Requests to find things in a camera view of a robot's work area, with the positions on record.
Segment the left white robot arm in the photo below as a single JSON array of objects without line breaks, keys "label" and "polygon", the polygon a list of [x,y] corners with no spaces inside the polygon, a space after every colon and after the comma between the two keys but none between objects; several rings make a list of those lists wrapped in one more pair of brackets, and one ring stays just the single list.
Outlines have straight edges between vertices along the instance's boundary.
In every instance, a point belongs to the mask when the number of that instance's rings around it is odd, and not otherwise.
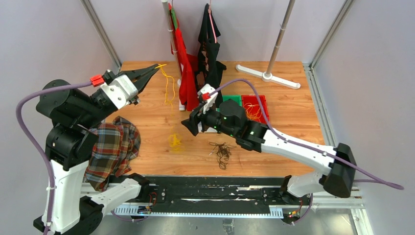
[{"label": "left white robot arm", "polygon": [[98,141],[91,129],[115,111],[138,104],[138,95],[158,70],[157,64],[119,73],[107,70],[87,82],[87,86],[97,87],[92,95],[82,92],[81,85],[62,79],[43,88],[36,109],[53,124],[46,138],[45,154],[54,173],[54,185],[44,214],[33,222],[36,229],[55,235],[89,235],[104,216],[124,202],[145,202],[149,198],[148,180],[136,173],[97,195],[82,196],[81,188]]}]

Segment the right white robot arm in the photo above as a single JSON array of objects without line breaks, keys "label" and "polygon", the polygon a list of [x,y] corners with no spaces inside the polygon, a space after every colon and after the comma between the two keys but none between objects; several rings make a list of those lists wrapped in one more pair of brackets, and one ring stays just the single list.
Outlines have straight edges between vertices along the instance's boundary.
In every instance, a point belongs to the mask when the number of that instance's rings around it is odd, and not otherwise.
[{"label": "right white robot arm", "polygon": [[245,150],[281,155],[312,167],[313,173],[284,178],[279,195],[286,204],[321,191],[340,198],[351,195],[356,170],[350,165],[356,161],[347,144],[319,145],[283,134],[249,120],[245,110],[233,100],[221,103],[218,111],[206,109],[202,103],[181,123],[194,136],[200,132],[198,125],[201,124],[203,128],[213,128],[235,138],[236,144]]}]

